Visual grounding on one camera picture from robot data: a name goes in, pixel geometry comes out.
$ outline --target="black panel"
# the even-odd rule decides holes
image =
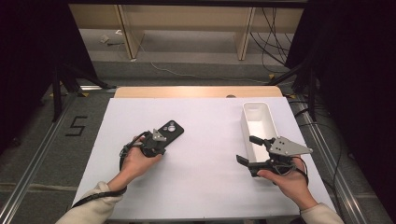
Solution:
[[[317,0],[318,4],[329,0]],[[304,7],[307,0],[67,0],[72,4],[201,7]]]
[[[354,6],[318,74],[321,94],[349,150],[393,221],[395,21],[394,1]]]
[[[85,77],[96,73],[66,2],[2,1],[0,22],[1,153],[38,105],[55,68],[64,83],[72,84],[79,74],[67,71],[65,63]]]

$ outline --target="floor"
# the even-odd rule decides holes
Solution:
[[[263,55],[262,50],[254,42],[252,37],[249,40],[246,59],[244,61],[238,61],[233,44],[233,34],[231,33],[147,31],[137,58],[131,60],[127,56],[123,45],[123,36],[119,31],[80,31],[90,57],[98,67],[101,63],[142,63],[147,64],[147,69],[151,69],[149,70],[151,73],[163,72],[167,74],[165,76],[173,78],[193,76],[201,81],[200,83],[202,85],[233,85],[233,83],[234,85],[241,85],[241,82],[246,82],[246,85],[262,85],[265,81],[257,79],[257,74],[240,80],[235,77],[226,77],[220,71],[218,72],[218,80],[213,78],[213,76],[217,76],[218,74],[209,74],[212,77],[207,80],[206,78],[210,71],[191,70],[188,69],[189,67],[194,67],[195,64],[205,64],[206,67],[220,64],[221,69],[224,69],[227,66],[258,65],[262,69],[262,74],[268,76],[265,80],[269,79],[269,75],[277,77],[282,72],[288,70],[270,56]],[[267,35],[261,34],[262,39],[265,39]],[[262,40],[259,39],[257,34],[254,34],[254,36],[262,43]],[[102,43],[101,39],[104,37],[108,38],[108,40]],[[292,35],[278,36],[278,41],[281,43],[283,49],[290,47],[289,39],[292,40]],[[273,37],[270,38],[270,43],[276,44]],[[267,47],[267,49],[280,61],[282,61],[282,57],[283,59],[286,58],[286,55],[283,55],[283,52],[277,48]],[[166,65],[169,63],[180,64],[180,70],[168,69]],[[84,81],[82,83],[81,85],[91,85],[91,83]],[[120,83],[126,83],[125,85],[128,85],[128,82],[124,79]],[[292,95],[291,83],[292,78],[279,84],[279,88],[284,94],[290,94],[290,97],[296,97],[289,98],[289,101],[292,111],[298,113],[305,109],[306,106],[297,102],[305,101],[306,99],[304,98],[304,94]],[[76,115],[80,114],[86,114],[88,117],[94,117],[96,116],[95,114],[103,114],[106,109],[106,100],[111,98],[113,93],[111,91],[92,91],[90,93],[92,98],[90,99],[95,101],[93,105],[81,99],[75,100],[70,112],[68,112],[73,114],[73,116],[66,116],[64,123],[72,122]],[[9,195],[11,195],[16,183],[19,182],[25,172],[27,165],[35,156],[35,149],[41,147],[43,139],[46,139],[47,130],[51,129],[52,124],[48,119],[52,116],[50,101],[49,90],[49,94],[43,97],[43,106],[37,109],[32,121],[23,132],[23,142],[21,145],[11,147],[0,158],[0,177],[2,179],[0,183],[0,202],[5,202]],[[356,162],[347,153],[347,147],[343,143],[342,136],[337,132],[336,125],[332,122],[331,115],[326,111],[326,105],[320,101],[320,98],[317,99],[316,113],[318,114],[317,125],[312,124],[312,120],[306,113],[297,116],[296,119],[301,125],[301,131],[306,143],[313,148],[317,148],[320,152],[313,155],[314,161],[323,180],[328,183],[328,191],[333,199],[334,206],[337,207],[337,211],[344,218],[345,223],[392,223],[380,201],[367,184]],[[64,213],[67,209],[67,206],[64,206],[64,202],[69,202],[74,197],[78,182],[67,180],[63,176],[81,176],[81,170],[84,170],[85,162],[90,156],[90,149],[87,147],[87,150],[81,150],[76,153],[76,148],[84,144],[79,141],[93,143],[95,132],[97,132],[99,127],[100,122],[99,124],[96,123],[94,127],[87,128],[87,132],[90,132],[89,138],[78,140],[76,143],[73,143],[75,145],[68,148],[63,147],[65,144],[64,141],[58,142],[55,140],[49,143],[53,144],[53,147],[57,148],[57,150],[49,151],[43,155],[45,160],[39,165],[41,166],[40,170],[53,172],[32,174],[32,178],[35,180],[34,184],[30,186],[21,201],[20,208],[14,218],[15,223],[26,223],[27,220],[30,223],[53,223],[57,217]],[[69,129],[61,129],[57,134],[68,132],[70,132]],[[67,158],[64,158],[64,156],[60,157],[59,150],[69,152],[64,154]],[[70,166],[70,162],[73,162],[73,165],[77,166],[75,170],[59,168]],[[334,181],[332,174],[335,167],[337,167],[337,178]],[[56,186],[49,186],[48,180],[54,179],[57,179]],[[333,191],[333,186],[338,187],[336,191]],[[50,207],[50,209],[43,209],[42,204],[45,204],[43,206]],[[268,223],[280,224],[289,222],[290,218],[268,220]]]

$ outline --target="white box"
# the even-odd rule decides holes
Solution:
[[[249,141],[251,135],[261,139],[278,137],[268,104],[262,102],[244,103],[241,125],[247,159],[250,162],[261,162],[270,159],[265,145],[259,146]]]

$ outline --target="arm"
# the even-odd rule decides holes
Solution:
[[[298,159],[293,159],[293,161],[300,170],[304,170],[302,161]],[[297,204],[306,223],[344,223],[327,205],[317,203],[309,191],[302,174],[291,171],[287,175],[276,175],[268,170],[260,170],[257,175],[276,183],[283,194]]]
[[[84,196],[105,191],[124,189],[135,178],[143,175],[152,165],[161,159],[162,155],[147,158],[138,147],[129,150],[120,172],[107,184],[99,182],[95,189],[88,191]],[[56,224],[66,223],[103,223],[113,213],[114,206],[122,199],[120,197],[105,197],[90,201],[81,206],[70,209]]]

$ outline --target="small object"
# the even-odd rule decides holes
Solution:
[[[17,137],[14,137],[11,141],[11,145],[13,147],[19,147],[21,145],[21,140]]]
[[[107,35],[102,35],[102,36],[100,37],[100,42],[101,42],[102,44],[105,44],[109,39],[110,39],[110,38],[108,38]]]

